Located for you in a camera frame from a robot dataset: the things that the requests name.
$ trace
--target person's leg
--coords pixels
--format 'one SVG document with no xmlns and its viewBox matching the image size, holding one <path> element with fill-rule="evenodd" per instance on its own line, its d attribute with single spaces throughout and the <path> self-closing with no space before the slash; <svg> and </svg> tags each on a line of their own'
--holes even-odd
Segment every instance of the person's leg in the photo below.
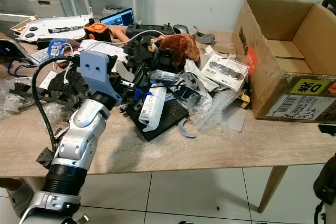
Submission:
<svg viewBox="0 0 336 224">
<path fill-rule="evenodd" d="M 13 209 L 21 218 L 29 206 L 34 191 L 27 184 L 14 178 L 0 178 L 0 187 L 7 190 Z"/>
</svg>

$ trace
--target laptop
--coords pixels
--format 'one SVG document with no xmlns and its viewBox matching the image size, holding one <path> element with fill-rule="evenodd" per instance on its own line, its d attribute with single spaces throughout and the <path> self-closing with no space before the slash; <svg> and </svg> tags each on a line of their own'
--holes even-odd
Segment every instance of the laptop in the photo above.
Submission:
<svg viewBox="0 0 336 224">
<path fill-rule="evenodd" d="M 100 19 L 100 22 L 106 25 L 128 26 L 130 23 L 134 23 L 133 10 L 132 8 L 123 10 Z"/>
</svg>

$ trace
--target white tile floor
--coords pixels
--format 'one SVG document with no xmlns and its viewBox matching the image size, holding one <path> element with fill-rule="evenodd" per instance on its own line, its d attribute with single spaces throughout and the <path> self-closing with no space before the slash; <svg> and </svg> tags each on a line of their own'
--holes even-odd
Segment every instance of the white tile floor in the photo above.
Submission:
<svg viewBox="0 0 336 224">
<path fill-rule="evenodd" d="M 322 165 L 291 166 L 263 214 L 256 211 L 270 167 L 87 177 L 82 207 L 92 224 L 313 224 L 312 185 Z M 0 224 L 19 222 L 0 190 Z"/>
</svg>

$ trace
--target cardboard box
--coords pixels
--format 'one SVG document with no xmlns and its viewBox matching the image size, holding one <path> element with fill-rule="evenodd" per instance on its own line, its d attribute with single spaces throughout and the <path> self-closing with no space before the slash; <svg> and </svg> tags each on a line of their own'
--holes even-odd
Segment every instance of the cardboard box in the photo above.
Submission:
<svg viewBox="0 0 336 224">
<path fill-rule="evenodd" d="M 255 118 L 336 124 L 336 16 L 298 0 L 244 0 L 232 35 Z"/>
</svg>

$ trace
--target blue tag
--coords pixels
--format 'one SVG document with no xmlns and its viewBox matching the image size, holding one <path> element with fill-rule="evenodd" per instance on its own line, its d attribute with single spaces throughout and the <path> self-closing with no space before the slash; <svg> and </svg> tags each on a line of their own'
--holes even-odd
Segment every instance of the blue tag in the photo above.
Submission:
<svg viewBox="0 0 336 224">
<path fill-rule="evenodd" d="M 48 47 L 48 55 L 51 58 L 58 58 L 63 55 L 67 39 L 52 39 Z"/>
</svg>

